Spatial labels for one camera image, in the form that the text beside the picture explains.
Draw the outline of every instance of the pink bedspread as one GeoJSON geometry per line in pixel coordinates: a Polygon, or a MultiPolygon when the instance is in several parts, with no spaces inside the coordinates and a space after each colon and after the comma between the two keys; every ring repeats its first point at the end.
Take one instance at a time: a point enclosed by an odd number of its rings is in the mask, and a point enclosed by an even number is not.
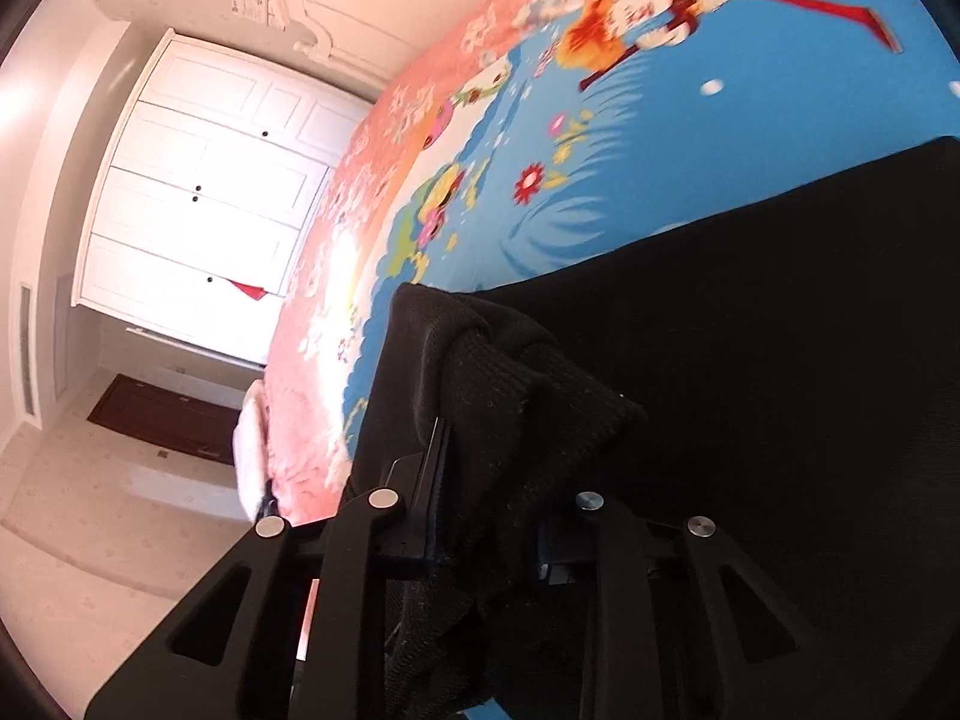
{"type": "Polygon", "coordinates": [[[488,0],[384,91],[326,190],[267,366],[270,474],[294,524],[330,517],[349,475],[342,414],[359,271],[440,105],[533,30],[591,0],[488,0]]]}

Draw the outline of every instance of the air vent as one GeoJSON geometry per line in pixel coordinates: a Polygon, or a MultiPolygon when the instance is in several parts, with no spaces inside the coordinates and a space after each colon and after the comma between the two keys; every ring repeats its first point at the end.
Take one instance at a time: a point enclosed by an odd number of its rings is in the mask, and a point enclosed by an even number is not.
{"type": "Polygon", "coordinates": [[[20,287],[20,379],[23,386],[23,410],[37,416],[34,407],[34,384],[30,369],[30,303],[34,293],[30,287],[20,287]]]}
{"type": "Polygon", "coordinates": [[[56,279],[56,297],[54,298],[54,398],[59,401],[70,386],[70,322],[73,309],[70,308],[70,293],[73,290],[73,274],[56,279]]]}

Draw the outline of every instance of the bed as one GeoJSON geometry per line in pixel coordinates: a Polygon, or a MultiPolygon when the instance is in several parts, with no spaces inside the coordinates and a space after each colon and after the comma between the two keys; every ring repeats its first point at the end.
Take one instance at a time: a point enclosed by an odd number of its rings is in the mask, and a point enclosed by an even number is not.
{"type": "Polygon", "coordinates": [[[520,281],[960,135],[960,64],[918,0],[486,0],[391,71],[267,366],[294,523],[336,511],[400,283],[520,281]]]}

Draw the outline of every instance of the wardrobe door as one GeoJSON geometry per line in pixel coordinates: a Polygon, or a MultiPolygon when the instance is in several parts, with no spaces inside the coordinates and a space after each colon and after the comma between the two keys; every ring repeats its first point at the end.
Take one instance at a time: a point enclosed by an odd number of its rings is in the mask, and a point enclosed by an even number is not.
{"type": "Polygon", "coordinates": [[[174,40],[140,95],[144,103],[222,124],[336,165],[371,105],[322,81],[174,40]]]}
{"type": "Polygon", "coordinates": [[[286,148],[149,103],[133,108],[112,165],[298,229],[328,171],[286,148]]]}
{"type": "Polygon", "coordinates": [[[273,76],[257,63],[174,40],[150,74],[140,99],[249,131],[273,76]]]}
{"type": "Polygon", "coordinates": [[[282,298],[250,298],[226,279],[90,236],[80,301],[172,338],[267,361],[282,298]]]}
{"type": "Polygon", "coordinates": [[[112,167],[93,232],[282,295],[299,230],[112,167]]]}

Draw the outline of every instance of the screw head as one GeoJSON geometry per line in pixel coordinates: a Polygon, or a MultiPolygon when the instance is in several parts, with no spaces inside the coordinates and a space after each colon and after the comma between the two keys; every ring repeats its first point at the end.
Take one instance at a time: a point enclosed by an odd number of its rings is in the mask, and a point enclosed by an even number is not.
{"type": "Polygon", "coordinates": [[[274,538],[286,527],[283,517],[264,517],[256,523],[256,534],[261,538],[274,538]]]}
{"type": "Polygon", "coordinates": [[[690,517],[686,521],[686,529],[694,536],[709,538],[717,532],[717,525],[709,517],[690,517]]]}
{"type": "Polygon", "coordinates": [[[600,493],[591,493],[589,490],[577,493],[574,501],[577,504],[577,508],[583,509],[585,512],[596,512],[597,509],[603,508],[603,495],[600,493]]]}
{"type": "Polygon", "coordinates": [[[390,488],[381,488],[380,490],[373,490],[367,500],[375,509],[392,509],[400,501],[400,495],[397,495],[390,488]]]}

